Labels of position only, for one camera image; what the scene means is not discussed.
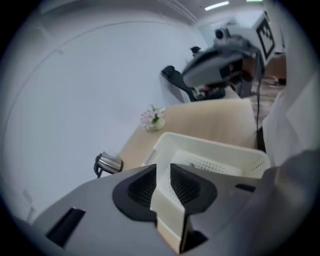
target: ceiling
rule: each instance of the ceiling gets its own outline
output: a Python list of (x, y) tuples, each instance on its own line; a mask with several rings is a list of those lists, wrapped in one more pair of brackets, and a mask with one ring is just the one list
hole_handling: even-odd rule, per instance
[(232, 10), (238, 7), (262, 5), (261, 2), (246, 2), (246, 0), (228, 0), (229, 4), (206, 11), (205, 8), (226, 0), (178, 0), (183, 4), (197, 19), (208, 17), (214, 13)]

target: white wall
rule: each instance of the white wall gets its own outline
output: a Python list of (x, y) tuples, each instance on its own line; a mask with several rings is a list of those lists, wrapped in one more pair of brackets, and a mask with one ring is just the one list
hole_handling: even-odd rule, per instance
[(94, 179), (148, 104), (184, 101), (160, 71), (182, 70), (201, 34), (157, 1), (127, 3), (34, 13), (1, 62), (1, 184), (20, 218)]

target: cable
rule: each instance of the cable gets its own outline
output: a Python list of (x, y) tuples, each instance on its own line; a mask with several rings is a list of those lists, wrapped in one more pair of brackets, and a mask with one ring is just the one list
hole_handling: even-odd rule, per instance
[(257, 101), (257, 111), (256, 111), (256, 134), (258, 134), (259, 130), (259, 112), (260, 112), (260, 85), (261, 79), (259, 80), (258, 87), (256, 89), (256, 101)]

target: gray surface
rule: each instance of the gray surface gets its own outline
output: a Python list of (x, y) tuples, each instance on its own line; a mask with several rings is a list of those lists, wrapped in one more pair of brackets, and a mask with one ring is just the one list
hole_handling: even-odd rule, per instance
[[(218, 190), (218, 197), (206, 212), (190, 216), (192, 228), (201, 231), (208, 241), (184, 255), (247, 255), (272, 194), (276, 169), (266, 170), (257, 180), (183, 167), (211, 180)], [(250, 193), (234, 188), (238, 183), (256, 185), (256, 189)]]
[[(69, 238), (65, 249), (76, 255), (175, 255), (158, 233), (154, 223), (132, 221), (114, 205), (112, 192), (122, 180), (148, 166), (89, 181), (66, 195), (41, 214), (33, 226), (42, 234), (71, 208), (86, 211)], [(224, 175), (190, 166), (181, 167), (212, 181), (217, 198), (206, 212), (190, 216), (194, 230), (201, 231), (208, 241), (187, 256), (246, 255), (271, 194), (275, 170), (266, 170), (262, 179)], [(256, 186), (254, 193), (235, 188), (237, 184)]]
[(112, 200), (114, 187), (146, 167), (89, 181), (45, 210), (33, 223), (41, 233), (48, 230), (71, 208), (86, 213), (65, 249), (80, 256), (175, 255), (151, 222), (132, 221)]

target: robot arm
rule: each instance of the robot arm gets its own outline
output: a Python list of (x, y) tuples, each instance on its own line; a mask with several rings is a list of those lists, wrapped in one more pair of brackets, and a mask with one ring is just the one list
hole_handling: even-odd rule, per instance
[(182, 78), (186, 86), (212, 85), (229, 81), (242, 71), (242, 60), (255, 57), (255, 79), (260, 80), (265, 66), (275, 52), (275, 41), (266, 15), (250, 27), (236, 22), (215, 31), (214, 46), (198, 54), (185, 67)]

